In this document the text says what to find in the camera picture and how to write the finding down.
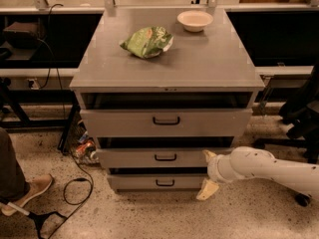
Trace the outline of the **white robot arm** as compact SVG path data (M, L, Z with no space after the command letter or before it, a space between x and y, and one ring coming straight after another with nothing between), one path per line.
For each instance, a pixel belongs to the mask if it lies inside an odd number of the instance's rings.
M197 200L206 200L221 183L263 178L272 180L312 199L319 199L319 165L277 159L264 149L248 146L235 148L230 154L204 150L207 178L202 182Z

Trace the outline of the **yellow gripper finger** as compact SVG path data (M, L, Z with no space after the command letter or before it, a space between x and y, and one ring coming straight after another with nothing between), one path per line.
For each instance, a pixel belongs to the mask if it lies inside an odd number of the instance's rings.
M203 201L207 200L219 189L219 185L210 179L204 179L200 191L196 195L196 199Z
M216 157L216 154L208 149L205 149L202 153L205 156L206 162L210 162L213 158Z

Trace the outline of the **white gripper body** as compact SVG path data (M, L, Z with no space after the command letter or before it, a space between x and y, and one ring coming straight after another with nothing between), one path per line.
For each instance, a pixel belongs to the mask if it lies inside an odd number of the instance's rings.
M231 164L231 155L219 154L207 163L207 174L216 183L230 183L237 179Z

